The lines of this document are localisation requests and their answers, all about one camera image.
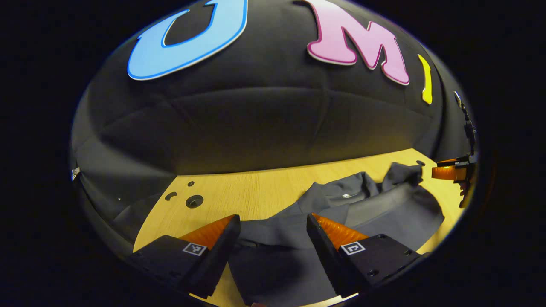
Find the orange soft finger pad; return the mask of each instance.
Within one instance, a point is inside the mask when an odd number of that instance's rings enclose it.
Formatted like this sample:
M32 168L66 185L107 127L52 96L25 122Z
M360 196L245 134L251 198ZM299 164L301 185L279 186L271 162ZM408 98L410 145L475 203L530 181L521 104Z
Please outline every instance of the orange soft finger pad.
M209 248L209 250L212 250L212 247L214 246L218 238L222 235L229 221L231 221L234 216L235 214L226 216L223 219L212 222L190 233L187 233L181 236L179 239L191 243L205 245Z
M466 178L466 168L455 168L454 166L433 167L431 177L453 181L464 180Z
M324 232L328 235L332 244L338 250L341 245L349 244L352 242L364 240L368 238L367 235L361 234L358 231L351 229L345 225L334 222L326 217L316 215L313 213L313 216L322 227Z

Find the pink letter m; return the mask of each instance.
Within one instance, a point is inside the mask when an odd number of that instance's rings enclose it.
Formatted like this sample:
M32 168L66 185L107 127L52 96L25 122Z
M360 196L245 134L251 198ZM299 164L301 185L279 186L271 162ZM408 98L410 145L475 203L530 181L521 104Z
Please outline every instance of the pink letter m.
M312 57L339 65L355 64L357 55L347 46L343 32L345 30L368 68L376 68L383 49L385 52L385 61L381 63L383 73L394 82L410 84L402 53L396 38L389 30L371 21L368 23L368 29L365 29L346 11L328 1L305 1L309 2L317 19L318 40L307 45L307 51Z

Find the black metal bracket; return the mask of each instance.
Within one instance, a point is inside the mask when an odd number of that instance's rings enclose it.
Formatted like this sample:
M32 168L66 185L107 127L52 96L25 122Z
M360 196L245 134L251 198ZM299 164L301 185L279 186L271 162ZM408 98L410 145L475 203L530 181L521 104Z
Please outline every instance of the black metal bracket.
M129 255L127 262L176 291L206 299L214 293L240 232L235 215L212 250L164 235Z
M337 295L369 292L416 265L424 257L379 234L336 250L318 221L307 216L307 233Z

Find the wooden tabletop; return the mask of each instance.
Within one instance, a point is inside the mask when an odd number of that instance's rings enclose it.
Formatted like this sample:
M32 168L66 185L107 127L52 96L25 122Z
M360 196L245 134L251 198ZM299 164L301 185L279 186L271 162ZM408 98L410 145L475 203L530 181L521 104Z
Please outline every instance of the wooden tabletop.
M177 176L146 218L136 238L134 251L162 235L181 237L232 214L238 214L241 221L267 219L293 204L314 182L326 184L358 172L366 172L375 182L382 182L391 163L412 166L417 164L417 160L425 163L421 186L434 195L445 216L438 231L418 250L419 253L425 253L434 249L459 219L463 211L459 208L462 196L459 195L459 185L452 181L432 179L431 168L436 163L415 149L311 166ZM171 192L176 192L177 196L169 201L165 200L165 196ZM201 195L204 201L201 206L190 209L186 206L186 200L193 195ZM329 306L342 300L336 297L308 306ZM226 266L213 296L205 301L217 306L245 306L229 265Z

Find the gray shirt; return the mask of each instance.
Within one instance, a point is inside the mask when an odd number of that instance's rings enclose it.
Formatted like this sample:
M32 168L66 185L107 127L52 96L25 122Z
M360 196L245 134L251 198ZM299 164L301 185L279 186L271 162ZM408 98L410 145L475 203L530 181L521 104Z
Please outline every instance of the gray shirt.
M419 186L421 174L420 165L393 163L381 184L365 172L324 185L315 182L269 219L242 221L229 267L245 304L300 306L337 296L307 235L312 212L419 249L444 219L434 196Z

